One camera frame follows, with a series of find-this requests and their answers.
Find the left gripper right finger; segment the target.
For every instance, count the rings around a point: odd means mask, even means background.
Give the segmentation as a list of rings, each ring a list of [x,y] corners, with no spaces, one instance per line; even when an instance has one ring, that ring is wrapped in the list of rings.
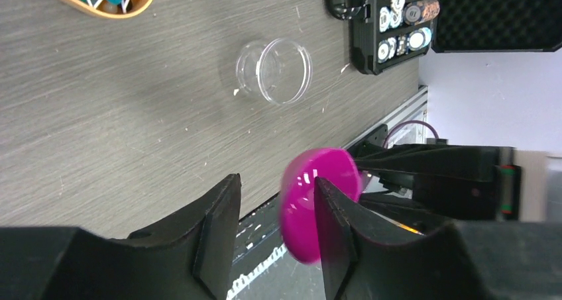
[[[321,177],[315,217],[328,299],[560,299],[561,225],[443,221],[416,234]]]

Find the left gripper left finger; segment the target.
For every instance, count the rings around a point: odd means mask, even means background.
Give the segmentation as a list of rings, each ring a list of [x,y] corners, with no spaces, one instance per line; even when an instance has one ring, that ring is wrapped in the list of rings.
[[[125,239],[79,227],[3,227],[2,299],[224,299],[241,206],[230,174]]]

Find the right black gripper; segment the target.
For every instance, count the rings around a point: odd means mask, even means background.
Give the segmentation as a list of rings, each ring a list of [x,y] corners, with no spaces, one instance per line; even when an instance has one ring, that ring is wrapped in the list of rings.
[[[400,144],[375,146],[355,158],[390,195],[368,193],[365,207],[382,204],[459,220],[517,221],[522,168],[508,146]]]

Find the magenta plastic scoop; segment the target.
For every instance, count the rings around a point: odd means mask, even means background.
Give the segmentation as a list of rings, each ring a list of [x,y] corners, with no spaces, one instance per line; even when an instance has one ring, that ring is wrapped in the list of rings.
[[[353,157],[344,148],[314,148],[296,156],[280,183],[280,234],[291,255],[303,264],[320,260],[314,211],[314,180],[322,177],[357,202],[363,181]]]

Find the clear plastic cup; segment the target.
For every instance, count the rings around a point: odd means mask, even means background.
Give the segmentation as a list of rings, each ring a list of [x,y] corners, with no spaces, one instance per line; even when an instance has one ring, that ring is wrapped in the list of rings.
[[[235,75],[239,91],[272,105],[291,105],[311,85],[312,58],[302,44],[289,38],[254,40],[240,49]]]

